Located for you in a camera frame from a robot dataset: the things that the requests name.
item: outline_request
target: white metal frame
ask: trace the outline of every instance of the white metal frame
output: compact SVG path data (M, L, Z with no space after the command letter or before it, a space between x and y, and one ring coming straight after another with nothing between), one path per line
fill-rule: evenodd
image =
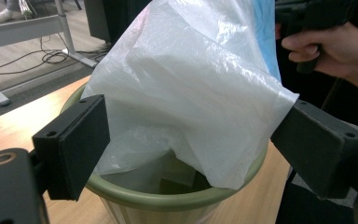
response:
M95 67L97 65L96 62L75 51L68 21L63 11L62 0L55 0L55 3L58 15L0 25L0 47L38 38L40 36L53 35L63 32L67 49L63 49L62 52L67 54L69 57L80 61L81 63L90 67ZM0 92L0 106L9 104L10 100L2 92Z

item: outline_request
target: white shoe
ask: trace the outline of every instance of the white shoe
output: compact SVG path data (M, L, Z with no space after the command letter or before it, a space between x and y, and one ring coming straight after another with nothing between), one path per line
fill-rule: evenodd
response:
M17 19L21 16L21 13L18 11L11 11L7 8L0 12L0 23L5 21L10 21L12 19Z

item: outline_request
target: wooden table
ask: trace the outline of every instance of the wooden table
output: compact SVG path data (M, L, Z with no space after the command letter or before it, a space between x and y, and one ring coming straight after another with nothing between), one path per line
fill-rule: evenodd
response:
M0 116L0 150L21 147L34 149L31 137L56 118L68 97L89 78L46 95ZM212 217L214 224L275 223L289 164L269 144L263 166L243 190L225 200ZM50 223L115 223L100 198L84 189L78 202L52 201L45 194Z

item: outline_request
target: translucent plastic bag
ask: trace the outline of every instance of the translucent plastic bag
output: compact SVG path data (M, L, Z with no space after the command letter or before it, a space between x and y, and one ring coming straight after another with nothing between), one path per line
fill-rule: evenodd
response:
M112 142L101 175L176 157L238 189L294 104L276 63L274 2L155 0L98 64Z

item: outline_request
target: person's arm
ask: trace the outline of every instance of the person's arm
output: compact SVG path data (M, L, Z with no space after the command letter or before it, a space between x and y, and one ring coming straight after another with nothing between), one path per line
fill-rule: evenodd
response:
M299 63L318 58L316 71L343 78L358 87L358 28L351 23L290 35L282 40L282 46L292 51L291 61Z

